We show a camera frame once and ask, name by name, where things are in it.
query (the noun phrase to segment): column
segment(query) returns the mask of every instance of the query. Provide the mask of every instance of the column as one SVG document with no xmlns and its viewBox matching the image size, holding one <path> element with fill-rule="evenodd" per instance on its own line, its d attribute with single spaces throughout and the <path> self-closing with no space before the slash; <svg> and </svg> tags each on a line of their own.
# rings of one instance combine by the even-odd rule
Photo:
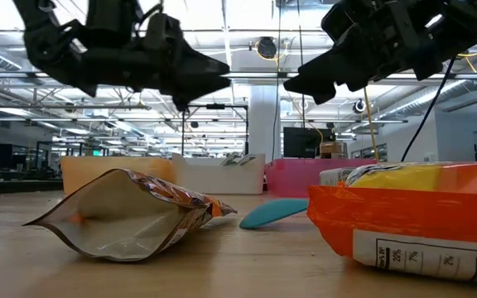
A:
<svg viewBox="0 0 477 298">
<path fill-rule="evenodd" d="M 251 87 L 249 98 L 249 153 L 265 154 L 266 163 L 281 158 L 281 115 L 278 110 L 276 112 L 277 104 L 277 86 Z"/>
</svg>

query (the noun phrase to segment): plastic storage bin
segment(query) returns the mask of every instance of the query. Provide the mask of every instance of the plastic storage bin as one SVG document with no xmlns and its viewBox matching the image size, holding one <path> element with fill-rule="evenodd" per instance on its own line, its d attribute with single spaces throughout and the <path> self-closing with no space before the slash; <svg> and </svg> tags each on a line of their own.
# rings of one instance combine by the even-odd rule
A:
<svg viewBox="0 0 477 298">
<path fill-rule="evenodd" d="M 244 166 L 220 166 L 172 155 L 176 183 L 188 190 L 211 195 L 260 195 L 263 192 L 264 154 Z"/>
<path fill-rule="evenodd" d="M 283 198 L 308 198 L 308 186 L 320 184 L 320 173 L 375 164 L 364 159 L 277 159 L 266 165 L 268 193 Z"/>
</svg>

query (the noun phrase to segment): wooden table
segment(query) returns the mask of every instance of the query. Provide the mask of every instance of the wooden table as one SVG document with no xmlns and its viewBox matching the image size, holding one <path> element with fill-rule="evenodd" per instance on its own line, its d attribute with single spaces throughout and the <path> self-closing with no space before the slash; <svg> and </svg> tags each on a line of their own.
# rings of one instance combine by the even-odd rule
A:
<svg viewBox="0 0 477 298">
<path fill-rule="evenodd" d="M 81 257 L 21 224 L 61 192 L 0 195 L 0 297 L 477 297 L 477 286 L 380 272 L 333 253 L 303 214 L 260 231 L 241 218 L 263 197 L 221 197 L 239 215 L 214 219 L 149 262 Z"/>
</svg>

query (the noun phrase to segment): teal spatula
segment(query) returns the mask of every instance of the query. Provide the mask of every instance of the teal spatula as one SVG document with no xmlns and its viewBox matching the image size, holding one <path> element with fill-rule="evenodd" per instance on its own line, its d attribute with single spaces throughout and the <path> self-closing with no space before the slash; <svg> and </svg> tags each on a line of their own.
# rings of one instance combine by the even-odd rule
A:
<svg viewBox="0 0 477 298">
<path fill-rule="evenodd" d="M 250 212 L 240 222 L 240 228 L 259 228 L 264 224 L 273 223 L 293 214 L 298 214 L 308 208 L 308 199 L 275 199 L 262 204 Z"/>
</svg>

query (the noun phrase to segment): nutrition label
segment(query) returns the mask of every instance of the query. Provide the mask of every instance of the nutrition label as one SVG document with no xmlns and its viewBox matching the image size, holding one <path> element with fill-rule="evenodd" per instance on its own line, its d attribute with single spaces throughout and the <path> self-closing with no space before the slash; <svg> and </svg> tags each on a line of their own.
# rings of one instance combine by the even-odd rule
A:
<svg viewBox="0 0 477 298">
<path fill-rule="evenodd" d="M 353 258 L 386 270 L 477 282 L 477 243 L 355 230 Z"/>
</svg>

